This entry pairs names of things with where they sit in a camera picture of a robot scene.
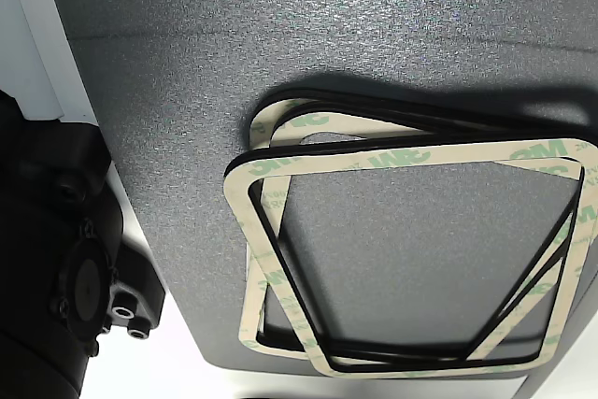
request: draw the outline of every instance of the black rubber gasket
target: black rubber gasket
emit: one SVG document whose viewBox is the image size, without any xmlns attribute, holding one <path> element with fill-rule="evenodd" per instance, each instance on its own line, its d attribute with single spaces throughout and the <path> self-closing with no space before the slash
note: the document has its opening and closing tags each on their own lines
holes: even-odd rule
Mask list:
<svg viewBox="0 0 598 399">
<path fill-rule="evenodd" d="M 430 145 L 469 144 L 469 143 L 478 143 L 478 142 L 507 142 L 507 141 L 520 141 L 520 140 L 526 140 L 526 139 L 580 138 L 580 135 L 584 135 L 584 133 L 580 133 L 579 130 L 575 130 L 574 128 L 575 127 L 571 127 L 571 129 L 569 129 L 568 131 L 558 131 L 558 132 L 554 132 L 554 131 L 550 131 L 550 130 L 536 130 L 536 131 L 532 131 L 532 132 L 518 132 L 518 133 L 515 133 L 515 132 L 513 132 L 513 133 L 506 133 L 506 132 L 484 133 L 484 134 L 477 134 L 476 139 L 473 141 L 472 141 L 471 135 L 453 135 L 453 136 L 418 135 L 415 138 L 414 137 L 380 138 L 380 139 L 367 139 L 364 141 L 311 144 L 308 146 L 292 146 L 292 147 L 279 147 L 279 148 L 274 147 L 272 149 L 254 150 L 249 153 L 240 155 L 239 157 L 235 158 L 229 164 L 229 166 L 226 169 L 225 174 L 228 174 L 233 168 L 235 168 L 241 164 L 252 162 L 252 161 L 258 161 L 261 159 L 270 159 L 270 158 L 281 158 L 281 157 L 290 158 L 290 157 L 299 157 L 299 156 L 307 156 L 307 155 L 334 155 L 334 154 L 352 153 L 352 152 L 364 151 L 364 150 L 390 150 L 390 149 L 397 148 L 397 147 L 406 149 L 406 148 L 410 148 L 410 147 L 422 147 L 422 146 L 426 146 L 426 145 L 430 146 Z M 581 138 L 592 142 L 592 139 L 588 139 L 585 136 L 582 136 Z M 577 193 L 574 197 L 575 210 L 577 210 L 577 203 L 578 203 L 579 196 L 580 196 L 581 190 L 582 190 L 581 188 L 583 185 L 583 176 L 584 176 L 584 172 L 582 170 L 580 179 L 578 182 L 579 187 L 577 188 Z M 314 319 L 311 316 L 311 311 L 309 310 L 308 307 L 306 307 L 306 303 L 303 300 L 301 293 L 298 291 L 296 282 L 294 281 L 294 279 L 292 279 L 291 272 L 289 270 L 289 267 L 286 264 L 284 255 L 280 251 L 277 239 L 275 238 L 274 233 L 272 232 L 272 229 L 270 227 L 269 221 L 266 218 L 265 213 L 262 209 L 259 194 L 256 194 L 256 192 L 253 189 L 249 189 L 249 197 L 251 199 L 253 206 L 255 207 L 256 213 L 260 219 L 260 222 L 262 223 L 263 228 L 265 229 L 266 233 L 268 234 L 271 245 L 275 249 L 275 253 L 277 254 L 278 259 L 280 260 L 280 264 L 284 268 L 285 275 L 287 276 L 289 282 L 291 283 L 297 299 L 301 303 L 301 307 L 303 308 L 304 313 L 306 314 L 306 317 L 309 321 L 309 325 L 311 326 L 312 329 L 317 329 Z M 569 212 L 569 210 L 566 210 L 566 212 L 564 212 L 563 215 L 566 217 L 568 212 Z M 571 235 L 572 235 L 574 229 L 575 229 L 575 221 L 572 221 L 572 225 L 569 229 L 568 237 L 565 240 L 565 242 L 570 241 L 570 238 L 571 238 Z M 555 229 L 553 229 L 553 232 L 551 234 L 555 235 L 556 232 L 558 232 L 558 227 L 555 226 Z M 544 250 L 538 251 L 538 253 L 536 254 L 536 258 L 541 257 L 541 254 L 544 252 Z M 566 254 L 562 254 L 562 249 L 560 249 L 559 251 L 557 252 L 557 255 L 560 257 L 553 258 L 554 263 L 556 263 L 556 261 L 558 261 L 560 258 L 566 259 Z M 529 274 L 529 272 L 532 270 L 533 267 L 534 267 L 534 264 L 529 264 L 525 269 L 525 275 Z M 558 285 L 556 286 L 557 288 L 560 285 L 561 278 L 562 278 L 562 271 L 559 274 L 559 281 L 558 281 Z M 512 293 L 520 286 L 521 282 L 518 282 L 513 287 Z M 534 284 L 531 282 L 522 291 L 521 294 L 524 295 L 526 292 L 528 292 L 533 287 L 533 285 Z M 505 299 L 505 302 L 508 301 L 508 299 L 510 299 L 510 296 L 512 296 L 512 293 Z M 515 306 L 516 304 L 517 304 L 517 301 L 515 301 L 509 307 L 509 309 L 511 307 Z M 498 324 L 498 322 L 500 322 L 500 320 L 498 320 L 496 322 L 489 322 L 489 325 L 487 325 L 486 329 L 484 329 L 482 332 L 484 332 L 484 333 L 488 332 L 488 330 L 495 327 L 495 324 Z M 405 370 L 405 365 L 403 363 L 401 363 L 401 364 L 389 363 L 389 364 L 383 364 L 383 365 L 356 364 L 356 365 L 351 365 L 351 366 L 336 363 L 334 361 L 334 359 L 331 358 L 331 351 L 330 351 L 330 348 L 325 344 L 326 342 L 321 341 L 320 338 L 318 338 L 318 340 L 319 340 L 319 345 L 320 345 L 322 351 L 324 352 L 329 365 L 333 369 L 335 369 L 339 372 L 345 372 L 345 373 L 379 372 L 379 373 L 384 373 L 384 372 L 392 372 L 392 371 L 397 371 L 397 370 Z M 466 355 L 468 353 L 470 353 L 473 349 L 470 349 L 466 353 L 464 353 L 462 358 L 459 361 L 442 362 L 441 365 L 437 366 L 437 367 L 436 367 L 436 365 L 431 366 L 430 363 L 417 364 L 417 363 L 414 363 L 413 359 L 410 359 L 410 360 L 408 360 L 409 361 L 409 364 L 408 364 L 409 370 L 417 371 L 417 370 L 429 370 L 429 369 L 470 368 L 470 367 L 497 366 L 497 365 L 503 365 L 503 364 L 526 363 L 526 362 L 536 359 L 539 354 L 539 351 L 538 351 L 536 354 L 531 355 L 531 356 L 526 356 L 526 357 L 521 357 L 521 358 L 516 358 L 516 359 L 493 360 L 493 361 L 487 361 L 487 362 L 463 360 L 466 357 Z M 362 352 L 366 356 L 360 357 L 361 359 L 373 360 L 371 357 L 368 357 L 368 356 L 371 356 L 372 352 L 377 352 L 377 351 L 375 349 L 371 350 L 371 345 L 369 343 L 364 343 L 362 345 Z"/>
<path fill-rule="evenodd" d="M 472 129 L 469 124 L 463 123 L 455 123 L 452 121 L 446 121 L 442 118 L 438 119 L 437 117 L 426 117 L 416 115 L 413 116 L 410 113 L 399 112 L 399 111 L 389 111 L 386 109 L 380 108 L 371 108 L 365 109 L 362 107 L 355 107 L 352 103 L 341 105 L 335 102 L 324 102 L 324 101 L 315 101 L 309 102 L 297 107 L 294 107 L 286 114 L 283 114 L 280 119 L 278 120 L 277 124 L 275 125 L 274 129 L 286 123 L 296 117 L 309 114 L 309 113 L 342 113 L 342 114 L 349 114 L 353 116 L 359 116 L 367 119 L 374 119 L 378 121 L 385 121 L 390 123 L 396 123 L 404 126 L 410 126 L 413 128 L 417 128 L 422 131 L 429 131 L 429 132 L 437 132 L 443 133 L 443 136 L 447 136 L 447 132 L 449 133 L 480 133 L 478 129 Z M 561 228 L 562 224 L 566 220 L 568 216 L 568 211 L 565 210 L 560 217 L 560 219 L 555 224 L 555 229 L 548 235 L 545 242 L 543 242 L 542 247 L 540 250 L 535 254 L 534 258 L 531 261 L 531 266 L 529 266 L 529 270 L 537 263 L 537 260 L 541 257 L 544 250 L 548 247 L 550 242 L 553 240 L 556 233 Z M 500 307 L 496 310 L 496 312 L 492 315 L 489 323 L 498 317 L 498 314 L 503 310 L 504 306 L 508 302 L 508 300 L 512 297 L 515 291 L 519 288 L 520 284 L 527 278 L 529 271 L 525 271 L 522 276 L 518 279 L 515 286 L 513 287 L 512 291 L 509 292 L 508 296 L 504 300 L 504 302 L 500 305 Z M 308 294 L 306 296 L 311 296 L 310 303 L 312 307 L 317 307 L 317 301 L 314 298 L 313 294 Z M 325 326 L 323 325 L 324 320 L 318 319 L 318 328 L 324 329 Z M 476 336 L 474 341 L 481 341 L 483 338 L 486 337 L 484 335 L 488 331 L 487 326 L 480 330 L 479 334 Z M 330 348 L 331 352 L 334 356 L 337 357 L 347 357 L 347 358 L 355 358 L 355 359 L 363 359 L 363 344 L 359 341 L 354 340 L 333 340 L 328 336 L 321 336 L 322 340 L 327 342 L 328 347 Z M 256 340 L 265 346 L 277 349 L 288 349 L 288 350 L 297 350 L 303 351 L 303 346 L 296 338 L 294 333 L 284 332 L 284 331 L 274 331 L 269 330 L 268 334 L 266 333 L 258 333 L 256 335 Z M 368 353 L 369 356 L 367 357 L 369 360 L 383 362 L 383 363 L 400 363 L 401 361 L 408 361 L 412 363 L 414 358 L 419 358 L 422 360 L 431 360 L 435 361 L 438 359 L 443 358 L 462 358 L 463 355 L 467 355 L 466 352 L 469 348 L 469 345 L 463 349 L 461 348 L 454 348 L 450 345 L 445 345 L 442 348 L 440 347 L 432 347 L 432 346 L 419 346 L 419 347 L 405 347 L 400 345 L 384 345 L 384 344 L 374 344 L 368 343 Z"/>
</svg>

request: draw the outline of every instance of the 3m logo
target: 3m logo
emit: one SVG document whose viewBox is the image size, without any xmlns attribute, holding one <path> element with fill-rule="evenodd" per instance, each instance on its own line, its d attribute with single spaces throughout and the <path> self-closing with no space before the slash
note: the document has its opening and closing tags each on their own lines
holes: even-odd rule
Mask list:
<svg viewBox="0 0 598 399">
<path fill-rule="evenodd" d="M 258 161 L 251 165 L 253 169 L 249 172 L 256 176 L 266 175 L 274 170 L 280 169 L 280 167 L 284 165 L 292 164 L 295 161 L 299 161 L 299 158 L 280 158 L 271 159 L 269 161 Z"/>
<path fill-rule="evenodd" d="M 417 150 L 393 150 L 381 153 L 378 157 L 368 158 L 368 161 L 375 168 L 405 167 L 421 164 L 427 161 L 430 155 L 430 151 L 420 153 Z"/>
<path fill-rule="evenodd" d="M 301 344 L 304 348 L 313 349 L 318 347 L 318 342 L 313 338 L 308 338 L 306 341 L 302 341 Z"/>
<path fill-rule="evenodd" d="M 241 341 L 241 344 L 250 349 L 255 349 L 255 348 L 260 347 L 260 345 L 258 345 L 258 342 L 255 340 L 243 340 L 243 341 Z"/>
<path fill-rule="evenodd" d="M 287 277 L 285 276 L 284 271 L 282 270 L 266 273 L 265 279 L 268 281 L 268 284 L 271 285 L 279 285 L 283 282 L 287 282 Z"/>
<path fill-rule="evenodd" d="M 558 158 L 568 154 L 567 148 L 561 140 L 550 140 L 548 147 L 546 144 L 532 145 L 528 149 L 515 151 L 509 156 L 509 159 Z"/>
<path fill-rule="evenodd" d="M 598 165 L 586 168 L 585 179 L 583 181 L 584 187 L 598 185 Z"/>
<path fill-rule="evenodd" d="M 594 209 L 593 206 L 585 206 L 577 213 L 576 223 L 583 224 L 588 220 L 594 221 L 596 218 L 598 218 L 598 215 L 596 215 L 596 209 Z"/>
<path fill-rule="evenodd" d="M 318 126 L 328 123 L 330 118 L 328 116 L 322 116 L 321 114 L 314 113 L 314 114 L 307 114 L 303 117 L 298 117 L 296 119 L 292 119 L 288 121 L 293 128 L 300 128 L 302 126 Z M 287 126 L 287 123 L 280 126 L 279 129 L 284 129 Z"/>
<path fill-rule="evenodd" d="M 551 282 L 545 282 L 543 284 L 536 284 L 532 287 L 532 289 L 527 294 L 546 294 L 550 292 L 550 289 L 554 287 L 554 284 Z"/>
<path fill-rule="evenodd" d="M 260 286 L 260 290 L 263 292 L 266 291 L 268 284 L 280 285 L 280 284 L 288 281 L 287 277 L 284 274 L 284 271 L 282 271 L 282 270 L 272 271 L 270 273 L 266 273 L 264 276 L 265 276 L 266 280 L 260 280 L 258 282 L 258 285 Z"/>
</svg>

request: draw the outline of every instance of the rectangular gasket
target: rectangular gasket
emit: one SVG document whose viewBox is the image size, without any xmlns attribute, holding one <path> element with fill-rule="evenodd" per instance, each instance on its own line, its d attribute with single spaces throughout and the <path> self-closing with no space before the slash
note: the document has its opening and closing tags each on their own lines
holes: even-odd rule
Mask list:
<svg viewBox="0 0 598 399">
<path fill-rule="evenodd" d="M 421 143 L 428 144 L 425 147 L 418 147 Z M 280 160 L 280 153 L 271 150 L 254 151 L 240 158 L 237 158 L 228 170 L 228 176 L 225 180 L 225 194 L 237 219 L 242 223 L 242 229 L 248 238 L 252 248 L 268 248 L 269 251 L 276 251 L 276 239 L 273 239 L 271 229 L 267 220 L 264 219 L 263 212 L 258 215 L 260 208 L 259 201 L 250 198 L 248 189 L 256 180 L 266 178 L 269 170 L 276 168 L 274 176 L 288 176 L 308 173 L 324 173 L 342 170 L 354 169 L 382 169 L 388 168 L 380 155 L 386 155 L 386 160 L 392 160 L 399 165 L 429 165 L 429 164 L 458 164 L 466 162 L 490 162 L 509 159 L 518 159 L 521 157 L 527 159 L 542 159 L 538 151 L 542 146 L 564 146 L 576 153 L 576 146 L 582 149 L 578 153 L 571 154 L 574 160 L 577 159 L 584 165 L 596 164 L 598 162 L 597 150 L 589 142 L 576 138 L 558 139 L 551 132 L 537 132 L 535 134 L 522 134 L 518 137 L 512 135 L 496 134 L 479 136 L 477 141 L 472 142 L 471 136 L 453 137 L 451 142 L 443 141 L 439 136 L 421 136 L 418 141 L 409 141 L 409 139 L 380 139 L 377 142 L 350 142 L 343 145 L 336 144 L 314 144 L 309 149 L 295 148 L 287 149 L 284 153 L 286 158 Z M 363 168 L 355 168 L 353 164 L 366 164 Z M 595 200 L 595 195 L 589 194 L 586 189 L 580 190 L 581 205 L 591 204 Z M 573 256 L 570 254 L 565 259 L 562 266 L 565 282 L 562 284 L 557 294 L 555 308 L 551 314 L 548 332 L 544 340 L 544 345 L 538 354 L 538 357 L 531 361 L 514 363 L 509 366 L 501 366 L 501 370 L 517 370 L 535 367 L 548 360 L 554 353 L 554 345 L 564 326 L 566 314 L 571 306 L 571 299 L 577 287 L 577 278 L 572 276 L 575 270 L 583 265 L 587 253 L 588 244 L 592 237 L 593 223 L 582 223 L 574 225 L 573 244 L 576 248 Z M 284 261 L 277 258 L 264 257 L 258 258 L 258 263 L 262 270 L 270 273 L 280 271 L 284 273 L 286 269 Z M 409 377 L 432 377 L 432 376 L 458 376 L 463 374 L 485 374 L 494 372 L 493 366 L 499 363 L 482 363 L 479 365 L 476 361 L 465 363 L 444 363 L 446 368 L 439 368 L 438 371 L 431 371 L 428 366 L 423 368 L 405 371 L 401 366 L 400 371 L 392 372 L 388 366 L 369 365 L 369 366 L 336 366 L 336 363 L 330 364 L 326 354 L 320 348 L 317 337 L 312 332 L 312 322 L 307 319 L 304 305 L 295 296 L 292 282 L 281 283 L 272 286 L 281 303 L 293 303 L 296 307 L 290 312 L 286 307 L 285 312 L 291 321 L 301 319 L 308 323 L 307 329 L 297 329 L 295 332 L 300 336 L 304 349 L 312 363 L 323 374 L 340 377 L 357 378 L 409 378 Z"/>
<path fill-rule="evenodd" d="M 406 127 L 402 124 L 397 124 L 396 122 L 388 121 L 389 119 L 392 119 L 392 117 L 388 117 L 388 114 L 386 114 L 387 117 L 385 117 L 385 120 L 382 120 L 379 117 L 382 114 L 381 111 L 368 110 L 365 112 L 365 114 L 369 115 L 370 117 L 365 118 L 363 116 L 354 116 L 349 114 L 349 112 L 353 113 L 354 109 L 340 107 L 339 105 L 334 105 L 327 102 L 316 101 L 306 104 L 303 103 L 304 101 L 302 101 L 303 106 L 297 106 L 297 103 L 299 103 L 297 100 L 283 100 L 282 102 L 285 102 L 286 104 L 272 104 L 269 106 L 271 108 L 278 108 L 278 110 L 288 110 L 289 107 L 293 108 L 291 113 L 283 114 L 283 118 L 280 119 L 281 125 L 276 127 L 271 139 L 274 146 L 297 145 L 308 135 L 322 132 L 355 135 L 357 137 L 363 138 L 417 135 L 424 133 L 422 130 L 416 130 L 411 127 Z M 267 114 L 267 109 L 269 107 L 266 107 L 260 112 Z M 265 123 L 266 121 L 264 120 L 263 115 L 264 114 L 262 114 L 262 117 L 260 117 L 261 114 L 258 114 L 256 116 L 256 120 L 260 121 L 260 123 Z M 270 121 L 272 121 L 275 117 L 275 114 L 270 114 Z M 414 120 L 412 118 L 410 119 L 410 124 L 411 126 L 414 124 Z M 433 121 L 423 124 L 423 126 L 427 126 L 428 129 L 434 125 L 435 123 Z M 520 168 L 540 170 L 567 178 L 579 178 L 578 163 L 564 159 L 555 161 L 557 164 L 553 164 L 551 166 L 546 166 L 546 161 L 538 162 L 536 160 L 520 162 L 512 161 L 506 162 L 505 164 Z M 288 190 L 290 182 L 291 177 L 266 178 L 263 182 L 262 204 L 276 235 L 278 235 L 282 212 L 286 202 L 286 193 L 281 193 Z M 559 247 L 560 241 L 562 241 L 562 236 L 567 234 L 568 224 L 569 220 L 562 225 L 562 228 L 557 233 L 555 239 L 550 243 L 547 251 L 542 254 L 544 260 L 534 267 L 536 271 L 541 265 L 544 264 L 547 257 L 549 257 Z M 534 275 L 535 271 L 528 276 L 528 280 Z M 511 301 L 517 294 L 520 293 L 523 287 L 524 284 L 521 285 L 518 291 L 512 296 Z M 239 329 L 239 340 L 248 348 L 261 353 L 306 360 L 307 356 L 301 350 L 275 347 L 273 344 L 268 345 L 269 342 L 267 342 L 267 339 L 259 337 L 260 322 L 262 322 L 263 319 L 263 302 L 265 299 L 266 288 L 267 280 L 259 269 L 257 262 L 251 256 L 249 259 L 247 289 L 241 325 Z M 546 293 L 548 293 L 548 291 L 545 291 L 540 295 L 535 295 L 534 305 L 537 304 L 537 302 L 539 302 L 539 300 L 542 299 Z M 346 354 L 346 357 L 337 357 L 336 359 L 343 363 L 355 362 L 355 359 L 351 359 L 349 356 L 350 354 Z M 378 357 L 377 360 L 382 362 L 385 360 L 385 357 Z"/>
</svg>

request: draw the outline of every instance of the mounting hole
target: mounting hole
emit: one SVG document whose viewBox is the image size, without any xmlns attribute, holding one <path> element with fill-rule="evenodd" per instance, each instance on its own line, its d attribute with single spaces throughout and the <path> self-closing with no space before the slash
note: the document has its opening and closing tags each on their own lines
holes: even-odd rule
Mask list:
<svg viewBox="0 0 598 399">
<path fill-rule="evenodd" d="M 130 330 L 127 331 L 127 333 L 131 337 L 136 338 L 138 340 L 145 340 L 146 338 L 148 338 L 148 335 L 146 333 L 141 332 L 141 331 L 139 331 L 137 329 L 130 329 Z"/>
<path fill-rule="evenodd" d="M 60 200 L 67 205 L 81 204 L 87 196 L 85 183 L 79 177 L 70 173 L 63 173 L 58 177 L 56 192 Z"/>
<path fill-rule="evenodd" d="M 135 313 L 133 313 L 128 308 L 122 306 L 112 307 L 112 313 L 115 314 L 117 317 L 123 318 L 125 320 L 131 320 L 135 316 Z"/>
<path fill-rule="evenodd" d="M 137 312 L 137 298 L 128 292 L 117 293 L 112 302 L 112 313 L 124 320 L 131 320 Z"/>
</svg>

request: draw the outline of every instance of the black machine part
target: black machine part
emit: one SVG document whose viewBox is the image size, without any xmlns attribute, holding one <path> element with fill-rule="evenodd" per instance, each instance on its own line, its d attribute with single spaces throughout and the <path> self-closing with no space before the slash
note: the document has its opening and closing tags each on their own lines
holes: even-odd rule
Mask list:
<svg viewBox="0 0 598 399">
<path fill-rule="evenodd" d="M 25 121 L 0 92 L 0 397 L 77 398 L 107 323 L 147 337 L 160 322 L 164 287 L 121 242 L 110 164 L 97 127 Z M 113 321 L 122 292 L 139 306 Z"/>
</svg>

